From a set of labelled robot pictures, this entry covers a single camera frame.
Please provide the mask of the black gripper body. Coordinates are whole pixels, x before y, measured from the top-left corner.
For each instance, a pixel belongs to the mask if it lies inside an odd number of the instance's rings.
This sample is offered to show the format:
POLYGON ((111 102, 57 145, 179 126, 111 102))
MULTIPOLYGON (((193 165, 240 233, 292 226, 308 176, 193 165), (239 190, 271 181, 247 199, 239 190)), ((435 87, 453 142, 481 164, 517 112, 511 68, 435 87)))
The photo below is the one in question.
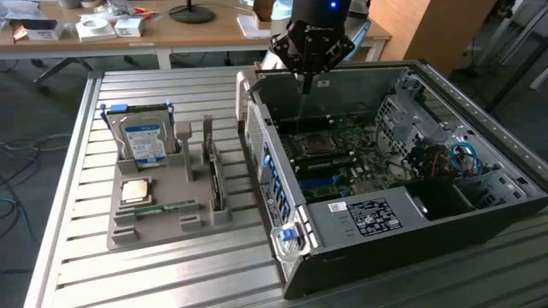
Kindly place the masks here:
POLYGON ((341 38, 347 16, 348 1, 293 1, 288 34, 304 56, 304 72, 309 38, 341 38))

